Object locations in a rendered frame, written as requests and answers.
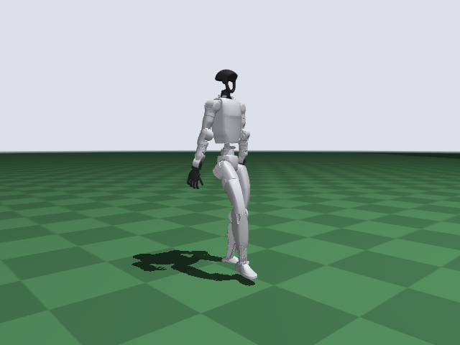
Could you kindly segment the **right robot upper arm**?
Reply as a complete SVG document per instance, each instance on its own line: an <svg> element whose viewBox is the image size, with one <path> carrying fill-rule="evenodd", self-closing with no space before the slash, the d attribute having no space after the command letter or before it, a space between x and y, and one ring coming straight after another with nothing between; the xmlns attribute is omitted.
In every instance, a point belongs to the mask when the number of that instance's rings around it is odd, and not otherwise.
<svg viewBox="0 0 460 345"><path fill-rule="evenodd" d="M209 100L205 103L205 113L203 117L202 129L206 129L207 134L205 140L210 141L213 139L213 132L211 131L211 126L215 118L216 112L220 110L221 101L220 100ZM202 130L201 129L201 130Z"/></svg>

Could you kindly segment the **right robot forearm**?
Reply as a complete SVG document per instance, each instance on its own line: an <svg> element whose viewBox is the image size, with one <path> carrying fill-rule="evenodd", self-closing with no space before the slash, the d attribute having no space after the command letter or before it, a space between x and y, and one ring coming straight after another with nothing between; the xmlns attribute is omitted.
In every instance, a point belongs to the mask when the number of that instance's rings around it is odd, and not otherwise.
<svg viewBox="0 0 460 345"><path fill-rule="evenodd" d="M201 133L199 134L198 141L197 141L197 149L195 153L195 157L193 160L193 167L198 168L200 161L203 161L205 159L205 153L206 153L206 148L208 146L207 141L205 141L207 131L206 129L202 129Z"/></svg>

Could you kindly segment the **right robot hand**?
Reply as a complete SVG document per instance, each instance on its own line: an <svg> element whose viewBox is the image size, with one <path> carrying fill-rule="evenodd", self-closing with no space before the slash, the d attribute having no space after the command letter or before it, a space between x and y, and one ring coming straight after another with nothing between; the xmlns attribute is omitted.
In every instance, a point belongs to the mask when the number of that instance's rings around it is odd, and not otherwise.
<svg viewBox="0 0 460 345"><path fill-rule="evenodd" d="M190 187L193 187L194 189L195 188L199 189L198 181L200 181L201 185L203 185L203 182L202 182L201 177L200 177L201 174L199 172L199 170L201 170L201 166L202 166L202 161L200 161L198 168L193 167L193 165L192 165L191 166L192 170L189 172L189 175L188 175L187 184L190 185ZM189 183L189 181L190 181L190 183ZM192 185L192 182L193 182L193 185Z"/></svg>

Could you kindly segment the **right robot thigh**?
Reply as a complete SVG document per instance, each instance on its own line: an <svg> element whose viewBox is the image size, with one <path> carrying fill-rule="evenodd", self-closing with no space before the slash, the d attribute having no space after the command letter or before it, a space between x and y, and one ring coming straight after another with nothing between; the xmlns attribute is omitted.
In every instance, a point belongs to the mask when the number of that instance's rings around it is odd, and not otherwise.
<svg viewBox="0 0 460 345"><path fill-rule="evenodd" d="M233 209L239 214L239 220L242 214L246 214L248 219L249 215L245 208L240 180L233 166L228 161L222 160L213 169L213 174L221 180L221 184L231 201Z"/></svg>

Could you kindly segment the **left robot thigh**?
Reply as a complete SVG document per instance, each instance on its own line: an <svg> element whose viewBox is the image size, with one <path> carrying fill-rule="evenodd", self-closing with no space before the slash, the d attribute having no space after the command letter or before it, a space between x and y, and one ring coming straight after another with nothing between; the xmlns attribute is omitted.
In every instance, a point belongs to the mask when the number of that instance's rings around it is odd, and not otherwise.
<svg viewBox="0 0 460 345"><path fill-rule="evenodd" d="M240 182L241 190L242 190L243 197L244 197L245 208L248 209L249 198L250 198L250 183L249 183L249 176L248 176L247 169L244 165L240 165L238 163L238 170L236 171L236 173L240 180L239 182ZM229 213L229 219L232 222L231 211Z"/></svg>

